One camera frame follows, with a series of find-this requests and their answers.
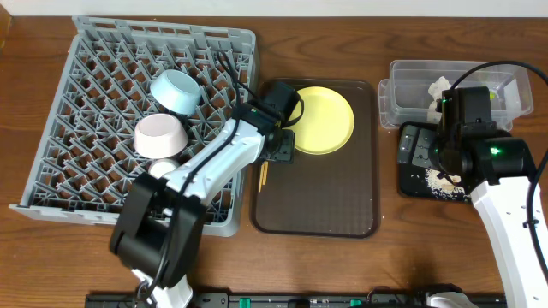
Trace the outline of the light blue bowl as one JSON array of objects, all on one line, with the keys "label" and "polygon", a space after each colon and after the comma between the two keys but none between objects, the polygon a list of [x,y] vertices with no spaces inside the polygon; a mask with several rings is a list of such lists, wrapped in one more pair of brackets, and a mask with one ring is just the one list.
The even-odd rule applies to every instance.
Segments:
[{"label": "light blue bowl", "polygon": [[200,103],[200,85],[188,74],[175,69],[163,71],[150,86],[155,100],[166,109],[190,116]]}]

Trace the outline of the white tissue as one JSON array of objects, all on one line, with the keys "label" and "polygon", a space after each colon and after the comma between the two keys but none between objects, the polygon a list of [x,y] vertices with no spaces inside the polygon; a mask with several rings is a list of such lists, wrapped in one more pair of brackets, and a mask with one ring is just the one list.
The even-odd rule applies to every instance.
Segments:
[{"label": "white tissue", "polygon": [[432,96],[432,102],[428,107],[426,121],[428,123],[438,124],[441,119],[441,112],[436,111],[438,106],[438,100],[442,98],[442,92],[449,90],[451,84],[449,81],[441,76],[428,88],[428,93]]}]

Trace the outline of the wooden chopstick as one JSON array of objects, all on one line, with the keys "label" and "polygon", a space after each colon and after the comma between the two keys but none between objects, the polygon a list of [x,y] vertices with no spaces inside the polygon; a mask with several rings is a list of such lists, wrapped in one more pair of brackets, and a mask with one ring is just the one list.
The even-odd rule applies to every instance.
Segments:
[{"label": "wooden chopstick", "polygon": [[269,162],[265,161],[262,165],[261,185],[266,185],[268,167],[269,167]]},{"label": "wooden chopstick", "polygon": [[259,181],[258,181],[258,193],[261,192],[262,190],[262,186],[263,186],[263,181],[264,181],[264,172],[265,172],[265,166],[266,166],[266,162],[263,162],[260,166],[260,170],[259,170]]}]

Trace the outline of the pink bowl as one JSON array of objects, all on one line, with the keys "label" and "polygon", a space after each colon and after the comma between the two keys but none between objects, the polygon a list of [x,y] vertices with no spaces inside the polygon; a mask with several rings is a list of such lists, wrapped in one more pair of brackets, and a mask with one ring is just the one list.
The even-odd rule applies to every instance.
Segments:
[{"label": "pink bowl", "polygon": [[134,149],[143,157],[173,157],[188,144],[181,122],[173,115],[152,114],[138,121],[134,130]]}]

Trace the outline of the white cup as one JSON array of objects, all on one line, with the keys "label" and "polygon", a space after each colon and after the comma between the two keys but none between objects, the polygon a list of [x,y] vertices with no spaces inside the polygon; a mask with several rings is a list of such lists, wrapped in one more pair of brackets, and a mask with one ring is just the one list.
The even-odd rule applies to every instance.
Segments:
[{"label": "white cup", "polygon": [[161,178],[165,174],[174,171],[180,164],[171,158],[162,158],[154,161],[148,169],[148,174],[154,178]]}]

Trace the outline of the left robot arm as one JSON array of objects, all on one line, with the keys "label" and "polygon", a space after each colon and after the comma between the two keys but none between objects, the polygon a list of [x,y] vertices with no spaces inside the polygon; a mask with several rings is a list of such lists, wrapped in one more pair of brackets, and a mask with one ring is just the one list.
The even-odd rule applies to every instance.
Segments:
[{"label": "left robot arm", "polygon": [[133,182],[117,219],[110,251],[140,279],[134,305],[185,307],[187,274],[197,257],[208,204],[257,160],[292,163],[296,123],[305,107],[294,87],[272,82],[262,97],[238,101],[216,138],[177,169]]}]

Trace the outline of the yellow round plate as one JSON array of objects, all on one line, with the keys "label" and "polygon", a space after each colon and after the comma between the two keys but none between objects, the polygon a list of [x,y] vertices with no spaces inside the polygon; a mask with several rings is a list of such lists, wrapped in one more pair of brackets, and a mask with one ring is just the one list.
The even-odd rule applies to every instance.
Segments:
[{"label": "yellow round plate", "polygon": [[347,99],[322,86],[305,87],[297,94],[301,101],[290,120],[301,118],[289,127],[295,133],[295,149],[324,155],[343,147],[354,131],[354,112]]}]

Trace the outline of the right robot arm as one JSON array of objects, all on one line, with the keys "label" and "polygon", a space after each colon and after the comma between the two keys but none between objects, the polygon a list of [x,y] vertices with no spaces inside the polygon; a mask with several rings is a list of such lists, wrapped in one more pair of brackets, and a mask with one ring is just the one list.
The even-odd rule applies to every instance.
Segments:
[{"label": "right robot arm", "polygon": [[546,162],[498,129],[485,86],[444,90],[437,125],[406,122],[397,163],[409,175],[435,171],[470,197],[497,262],[509,307],[547,305],[547,223],[539,191]]}]

